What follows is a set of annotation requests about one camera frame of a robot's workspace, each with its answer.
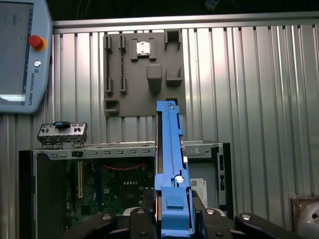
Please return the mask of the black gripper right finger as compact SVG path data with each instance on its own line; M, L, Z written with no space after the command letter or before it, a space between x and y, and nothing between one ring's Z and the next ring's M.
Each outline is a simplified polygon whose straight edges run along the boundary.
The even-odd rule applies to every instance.
M233 220L221 210L205 208L198 193L192 191L195 209L195 239L300 239L288 231L252 213L240 213Z

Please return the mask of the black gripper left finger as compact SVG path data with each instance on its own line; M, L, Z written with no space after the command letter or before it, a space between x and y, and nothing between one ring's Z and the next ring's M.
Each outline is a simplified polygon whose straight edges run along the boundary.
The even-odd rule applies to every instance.
M63 239L156 239L155 191L146 189L141 208L128 209L128 215L108 211L97 213L69 229Z

